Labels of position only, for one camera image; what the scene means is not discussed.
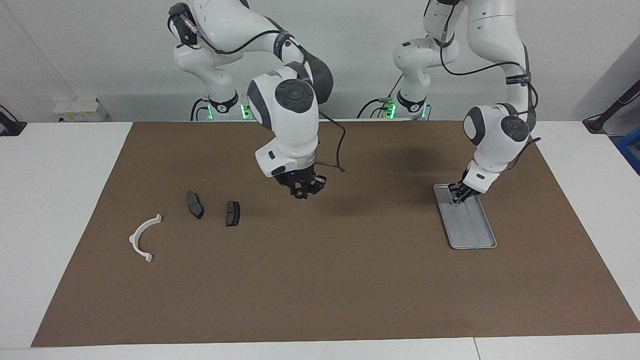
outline brown mat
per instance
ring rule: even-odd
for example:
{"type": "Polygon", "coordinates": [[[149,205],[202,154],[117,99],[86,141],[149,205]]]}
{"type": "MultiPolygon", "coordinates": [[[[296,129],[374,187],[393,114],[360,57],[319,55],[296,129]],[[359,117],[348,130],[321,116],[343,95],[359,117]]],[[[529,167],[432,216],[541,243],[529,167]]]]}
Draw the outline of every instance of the brown mat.
{"type": "Polygon", "coordinates": [[[347,127],[348,172],[300,201],[260,173],[256,124],[135,124],[33,346],[640,332],[537,148],[483,197],[498,247],[452,250],[432,187],[474,151],[461,124],[347,127]],[[128,238],[156,213],[146,263],[128,238]]]}

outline white wall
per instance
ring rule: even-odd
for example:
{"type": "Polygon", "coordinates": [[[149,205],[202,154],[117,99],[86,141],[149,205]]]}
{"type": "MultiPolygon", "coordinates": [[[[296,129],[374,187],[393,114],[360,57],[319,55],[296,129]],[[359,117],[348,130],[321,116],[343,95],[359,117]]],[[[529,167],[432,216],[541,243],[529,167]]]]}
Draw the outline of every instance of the white wall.
{"type": "MultiPolygon", "coordinates": [[[[640,80],[640,37],[618,58],[584,96],[566,120],[582,120],[603,113],[640,80]]],[[[640,100],[613,115],[605,124],[609,134],[629,133],[640,126],[640,100]]]]}
{"type": "MultiPolygon", "coordinates": [[[[204,94],[199,80],[173,62],[175,39],[166,29],[177,0],[0,0],[19,19],[46,58],[80,96],[97,96],[114,120],[186,120],[204,94]]],[[[424,36],[423,1],[250,0],[252,9],[276,19],[333,70],[335,91],[323,108],[354,117],[364,102],[386,95],[399,75],[396,44],[424,36]]],[[[541,120],[561,120],[640,33],[640,1],[518,2],[518,28],[531,55],[541,94],[541,120]]],[[[0,101],[29,121],[49,121],[51,97],[62,91],[0,24],[0,101]]],[[[455,70],[487,62],[462,41],[455,70]]],[[[250,78],[278,67],[268,54],[248,54],[227,68],[239,90],[250,78]]],[[[476,104],[503,101],[501,70],[454,78],[430,71],[436,119],[460,119],[476,104]]]]}

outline black circular joint cover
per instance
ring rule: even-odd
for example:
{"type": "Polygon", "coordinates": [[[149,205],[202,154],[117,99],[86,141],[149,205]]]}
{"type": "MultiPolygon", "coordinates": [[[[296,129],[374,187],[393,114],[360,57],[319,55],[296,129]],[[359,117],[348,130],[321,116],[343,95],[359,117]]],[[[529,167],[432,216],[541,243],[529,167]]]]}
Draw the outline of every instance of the black circular joint cover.
{"type": "Polygon", "coordinates": [[[512,115],[504,117],[500,126],[502,131],[515,142],[523,142],[529,137],[529,126],[519,117],[512,115]]]}
{"type": "Polygon", "coordinates": [[[314,103],[314,89],[299,79],[289,79],[276,87],[276,100],[283,108],[302,114],[314,103]]]}

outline black stand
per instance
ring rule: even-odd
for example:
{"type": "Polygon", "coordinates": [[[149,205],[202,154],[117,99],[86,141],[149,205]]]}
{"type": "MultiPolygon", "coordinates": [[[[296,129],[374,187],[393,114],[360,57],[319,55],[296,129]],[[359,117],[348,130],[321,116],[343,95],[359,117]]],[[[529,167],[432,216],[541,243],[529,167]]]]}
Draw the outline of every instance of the black stand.
{"type": "Polygon", "coordinates": [[[599,118],[595,120],[585,120],[582,123],[587,127],[592,134],[606,134],[602,128],[604,124],[611,119],[611,117],[618,112],[618,110],[625,107],[634,97],[640,93],[640,80],[631,86],[624,95],[622,95],[607,111],[605,111],[599,118]]]}
{"type": "Polygon", "coordinates": [[[0,111],[0,124],[6,129],[0,133],[0,136],[18,136],[22,133],[22,130],[27,126],[23,121],[11,121],[4,113],[0,111]]]}

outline gray tray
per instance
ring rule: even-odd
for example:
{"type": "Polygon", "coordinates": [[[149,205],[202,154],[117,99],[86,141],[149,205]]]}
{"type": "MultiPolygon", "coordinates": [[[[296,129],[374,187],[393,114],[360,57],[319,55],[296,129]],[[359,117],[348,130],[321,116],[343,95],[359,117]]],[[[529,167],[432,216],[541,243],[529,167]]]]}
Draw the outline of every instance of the gray tray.
{"type": "Polygon", "coordinates": [[[433,189],[451,247],[470,250],[493,249],[498,245],[479,197],[454,204],[448,184],[436,184],[433,189]]]}

